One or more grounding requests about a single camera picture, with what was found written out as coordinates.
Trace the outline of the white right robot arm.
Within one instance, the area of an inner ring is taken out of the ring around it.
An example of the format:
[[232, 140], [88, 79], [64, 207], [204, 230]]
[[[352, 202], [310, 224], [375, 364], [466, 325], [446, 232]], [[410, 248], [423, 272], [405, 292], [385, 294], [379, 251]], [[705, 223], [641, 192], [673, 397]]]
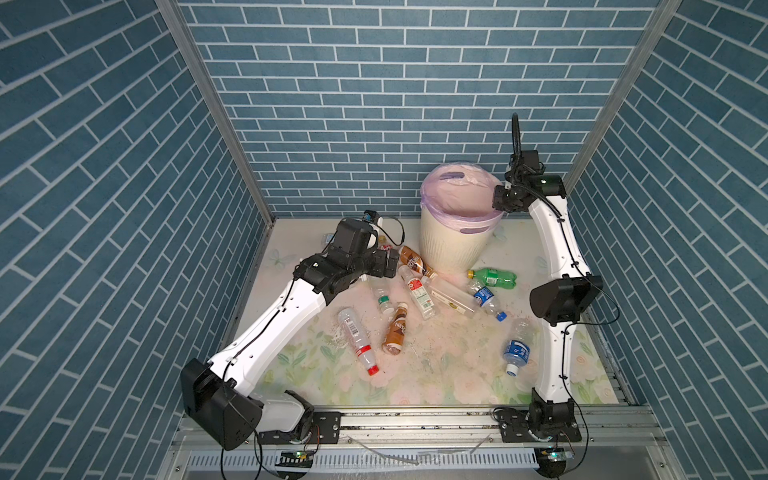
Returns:
[[590, 271], [579, 251], [562, 178], [545, 172], [536, 150], [523, 148], [517, 114], [511, 117], [511, 139], [509, 169], [505, 183], [494, 190], [493, 208], [507, 213], [525, 211], [531, 216], [549, 267], [548, 280], [529, 294], [534, 316], [544, 322], [529, 423], [536, 427], [571, 426], [576, 401], [570, 393], [570, 330], [602, 292], [603, 280]]

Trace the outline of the white bin with pink liner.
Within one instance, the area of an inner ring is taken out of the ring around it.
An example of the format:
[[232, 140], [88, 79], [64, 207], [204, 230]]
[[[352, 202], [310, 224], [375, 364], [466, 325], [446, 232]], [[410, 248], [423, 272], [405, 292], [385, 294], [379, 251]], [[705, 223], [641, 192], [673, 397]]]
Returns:
[[503, 216], [493, 207], [500, 185], [470, 163], [446, 163], [427, 175], [420, 189], [419, 253], [428, 265], [447, 274], [473, 267]]

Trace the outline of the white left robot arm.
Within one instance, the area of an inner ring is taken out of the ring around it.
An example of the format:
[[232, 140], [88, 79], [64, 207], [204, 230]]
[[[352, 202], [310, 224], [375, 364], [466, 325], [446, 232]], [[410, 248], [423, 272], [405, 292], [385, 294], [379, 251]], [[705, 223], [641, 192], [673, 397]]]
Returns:
[[275, 302], [238, 338], [209, 360], [191, 359], [180, 386], [186, 415], [224, 450], [251, 436], [274, 432], [284, 442], [303, 442], [313, 428], [314, 408], [293, 391], [269, 397], [254, 389], [292, 337], [361, 277], [392, 278], [398, 258], [382, 250], [383, 217], [365, 211], [344, 218], [330, 242], [302, 259]]

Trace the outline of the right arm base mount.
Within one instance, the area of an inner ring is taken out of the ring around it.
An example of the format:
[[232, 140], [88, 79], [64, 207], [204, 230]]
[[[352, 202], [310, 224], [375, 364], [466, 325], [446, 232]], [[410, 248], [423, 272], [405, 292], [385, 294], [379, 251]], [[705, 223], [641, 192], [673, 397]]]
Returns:
[[498, 424], [504, 443], [576, 443], [582, 440], [572, 405], [533, 405], [529, 410], [496, 407], [491, 418]]

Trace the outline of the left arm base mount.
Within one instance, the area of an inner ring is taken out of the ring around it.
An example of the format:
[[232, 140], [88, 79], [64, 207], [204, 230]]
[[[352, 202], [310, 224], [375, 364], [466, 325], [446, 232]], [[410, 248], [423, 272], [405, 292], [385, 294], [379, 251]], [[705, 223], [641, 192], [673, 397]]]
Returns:
[[339, 411], [305, 413], [292, 430], [259, 432], [258, 439], [263, 445], [337, 444], [341, 417]]

